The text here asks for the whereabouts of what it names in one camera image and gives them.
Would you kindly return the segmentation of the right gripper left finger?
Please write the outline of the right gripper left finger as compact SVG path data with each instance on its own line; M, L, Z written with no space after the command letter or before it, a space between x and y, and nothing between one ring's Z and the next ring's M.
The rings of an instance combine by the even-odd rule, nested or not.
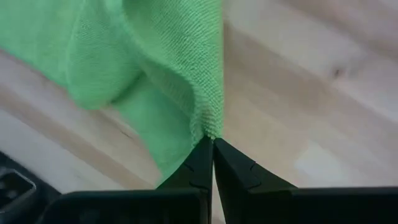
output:
M157 187L165 194L164 223L210 223L213 141L203 137L178 169Z

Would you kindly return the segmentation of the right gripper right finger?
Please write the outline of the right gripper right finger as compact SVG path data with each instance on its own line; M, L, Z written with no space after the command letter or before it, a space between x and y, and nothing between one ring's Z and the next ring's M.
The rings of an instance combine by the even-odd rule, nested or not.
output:
M297 187L260 166L224 139L214 141L215 177L225 222L286 223Z

